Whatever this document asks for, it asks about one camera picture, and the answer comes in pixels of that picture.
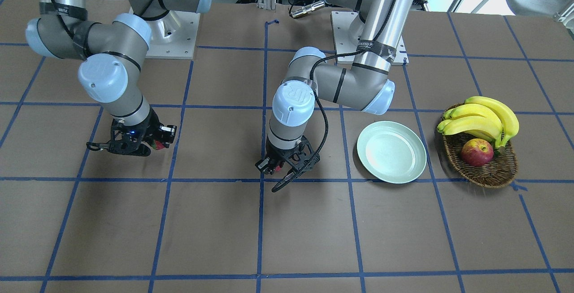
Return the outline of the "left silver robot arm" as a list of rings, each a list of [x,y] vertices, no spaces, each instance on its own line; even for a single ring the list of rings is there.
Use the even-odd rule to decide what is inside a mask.
[[[289,63],[272,101],[272,115],[266,132],[265,156],[256,167],[272,175],[285,163],[291,167],[272,189],[281,190],[310,171],[320,160],[329,123],[324,119],[324,136],[317,149],[304,136],[314,109],[325,116],[321,100],[363,112],[381,115],[390,106],[395,84],[389,79],[400,36],[414,0],[321,0],[357,12],[361,31],[352,43],[350,69],[335,66],[318,48],[303,47]]]

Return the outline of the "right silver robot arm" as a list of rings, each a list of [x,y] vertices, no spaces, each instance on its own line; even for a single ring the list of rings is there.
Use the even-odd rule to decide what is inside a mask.
[[[111,115],[110,139],[88,142],[92,151],[145,157],[170,147],[177,127],[164,125],[137,86],[158,35],[154,25],[176,11],[206,13],[212,0],[129,0],[132,13],[113,23],[88,20],[85,0],[40,0],[41,17],[27,23],[31,49],[45,57],[82,60],[78,81]]]

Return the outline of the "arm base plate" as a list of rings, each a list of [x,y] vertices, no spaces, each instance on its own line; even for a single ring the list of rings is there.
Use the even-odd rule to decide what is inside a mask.
[[[363,21],[359,18],[359,13],[355,11],[332,11],[330,18],[336,54],[354,52],[364,27]],[[393,65],[402,66],[408,63],[404,40],[400,36]]]
[[[147,59],[192,60],[199,27],[199,13],[162,11],[164,17],[148,21],[152,30]]]

